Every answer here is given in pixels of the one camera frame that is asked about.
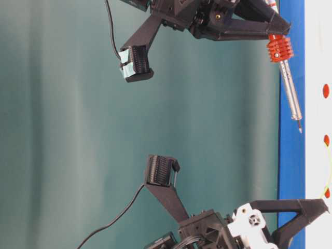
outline green backdrop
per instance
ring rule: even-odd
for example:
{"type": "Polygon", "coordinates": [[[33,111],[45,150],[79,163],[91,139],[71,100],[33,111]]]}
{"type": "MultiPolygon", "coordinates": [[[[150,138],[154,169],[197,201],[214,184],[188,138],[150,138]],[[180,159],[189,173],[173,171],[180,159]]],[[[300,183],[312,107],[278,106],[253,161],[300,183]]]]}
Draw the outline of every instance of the green backdrop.
{"type": "MultiPolygon", "coordinates": [[[[120,47],[148,14],[111,6],[120,47]]],[[[128,84],[103,0],[3,1],[0,248],[76,248],[129,202],[148,154],[179,160],[190,214],[275,199],[279,77],[265,45],[161,27],[155,76],[128,84]]],[[[84,248],[143,248],[170,230],[176,222],[144,190],[84,248]]]]}

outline red dot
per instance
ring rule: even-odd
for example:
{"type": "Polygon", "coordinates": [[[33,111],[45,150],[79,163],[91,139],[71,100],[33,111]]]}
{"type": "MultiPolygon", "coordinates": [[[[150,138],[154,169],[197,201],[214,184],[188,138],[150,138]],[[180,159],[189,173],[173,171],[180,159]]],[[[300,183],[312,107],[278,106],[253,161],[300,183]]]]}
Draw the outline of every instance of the red dot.
{"type": "Polygon", "coordinates": [[[325,192],[325,197],[328,199],[330,198],[330,189],[327,188],[326,192],[325,192]]]}
{"type": "Polygon", "coordinates": [[[328,135],[324,136],[324,143],[326,144],[326,146],[330,145],[330,138],[328,137],[328,135]]]}
{"type": "Polygon", "coordinates": [[[324,87],[323,87],[323,96],[324,96],[324,98],[327,98],[329,94],[330,94],[330,89],[328,87],[328,84],[325,84],[324,87]]]}

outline blue tape strip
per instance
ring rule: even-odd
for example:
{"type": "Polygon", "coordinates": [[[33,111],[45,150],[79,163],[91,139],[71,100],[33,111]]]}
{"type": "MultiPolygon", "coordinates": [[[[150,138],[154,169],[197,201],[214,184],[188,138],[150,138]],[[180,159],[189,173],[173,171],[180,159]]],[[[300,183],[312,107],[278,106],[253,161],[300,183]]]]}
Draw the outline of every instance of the blue tape strip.
{"type": "MultiPolygon", "coordinates": [[[[292,23],[289,33],[295,56],[290,59],[295,88],[302,110],[303,133],[300,134],[295,121],[291,120],[291,110],[285,94],[283,82],[280,92],[280,142],[279,142],[279,199],[304,199],[306,197],[305,175],[305,0],[280,0],[280,13],[292,23]]],[[[282,226],[294,214],[278,216],[282,226]]],[[[305,231],[294,237],[291,249],[305,248],[305,231]]]]}

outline yellow wire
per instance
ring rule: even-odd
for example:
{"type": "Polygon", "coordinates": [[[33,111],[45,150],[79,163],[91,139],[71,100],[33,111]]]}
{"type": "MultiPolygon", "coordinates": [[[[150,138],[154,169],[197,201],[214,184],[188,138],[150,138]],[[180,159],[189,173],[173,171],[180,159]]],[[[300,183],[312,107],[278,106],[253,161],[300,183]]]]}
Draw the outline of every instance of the yellow wire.
{"type": "Polygon", "coordinates": [[[330,176],[328,178],[327,184],[324,187],[324,192],[320,196],[320,199],[324,196],[324,194],[326,193],[326,191],[328,190],[329,186],[332,183],[332,156],[331,156],[331,151],[328,149],[328,145],[325,142],[324,142],[324,145],[326,147],[328,158],[330,160],[330,176]]]}

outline screw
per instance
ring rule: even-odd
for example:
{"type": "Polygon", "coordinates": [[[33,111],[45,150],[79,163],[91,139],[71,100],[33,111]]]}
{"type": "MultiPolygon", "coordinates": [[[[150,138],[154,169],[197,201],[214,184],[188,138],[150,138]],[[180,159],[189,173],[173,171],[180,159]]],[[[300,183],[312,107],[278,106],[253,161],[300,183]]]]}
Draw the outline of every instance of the screw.
{"type": "Polygon", "coordinates": [[[252,215],[249,218],[249,223],[253,227],[258,226],[260,224],[260,218],[257,215],[252,215]]]}

